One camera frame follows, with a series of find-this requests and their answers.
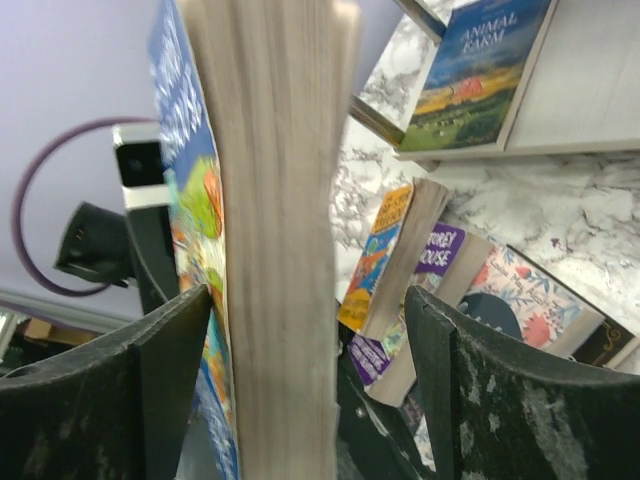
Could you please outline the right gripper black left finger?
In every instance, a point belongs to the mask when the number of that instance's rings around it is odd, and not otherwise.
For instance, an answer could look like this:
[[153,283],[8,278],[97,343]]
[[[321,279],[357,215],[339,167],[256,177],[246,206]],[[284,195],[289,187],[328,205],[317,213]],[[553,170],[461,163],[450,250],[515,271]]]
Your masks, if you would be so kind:
[[2,478],[173,478],[210,308],[200,285],[2,377]]

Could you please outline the blue 91-Storey Treehouse book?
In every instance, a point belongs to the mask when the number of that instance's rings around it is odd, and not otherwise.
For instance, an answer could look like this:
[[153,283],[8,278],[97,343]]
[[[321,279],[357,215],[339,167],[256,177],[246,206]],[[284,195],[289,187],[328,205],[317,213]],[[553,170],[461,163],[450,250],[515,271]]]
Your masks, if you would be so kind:
[[178,284],[212,296],[195,384],[225,479],[336,475],[329,205],[351,1],[163,1],[148,43]]

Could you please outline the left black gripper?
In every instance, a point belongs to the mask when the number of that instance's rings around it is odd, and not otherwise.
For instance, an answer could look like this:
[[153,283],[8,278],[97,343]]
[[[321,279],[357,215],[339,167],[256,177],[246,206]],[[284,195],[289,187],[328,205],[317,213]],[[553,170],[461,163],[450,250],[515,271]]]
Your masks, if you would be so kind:
[[118,214],[82,202],[71,215],[54,267],[83,280],[135,285],[145,314],[179,294],[168,207]]

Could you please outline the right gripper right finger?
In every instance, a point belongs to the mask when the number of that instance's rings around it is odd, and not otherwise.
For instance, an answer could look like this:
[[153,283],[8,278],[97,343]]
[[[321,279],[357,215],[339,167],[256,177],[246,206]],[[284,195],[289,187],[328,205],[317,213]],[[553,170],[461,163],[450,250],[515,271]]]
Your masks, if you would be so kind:
[[457,309],[415,364],[439,479],[636,479],[639,378],[565,360]]

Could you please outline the orange 130-Storey Treehouse book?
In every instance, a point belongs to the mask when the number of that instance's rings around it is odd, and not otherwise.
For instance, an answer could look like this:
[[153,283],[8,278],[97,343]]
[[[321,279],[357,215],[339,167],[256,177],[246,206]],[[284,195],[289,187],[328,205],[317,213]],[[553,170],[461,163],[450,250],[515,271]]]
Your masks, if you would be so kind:
[[384,195],[338,310],[340,323],[370,339],[385,336],[448,200],[449,189],[426,178]]

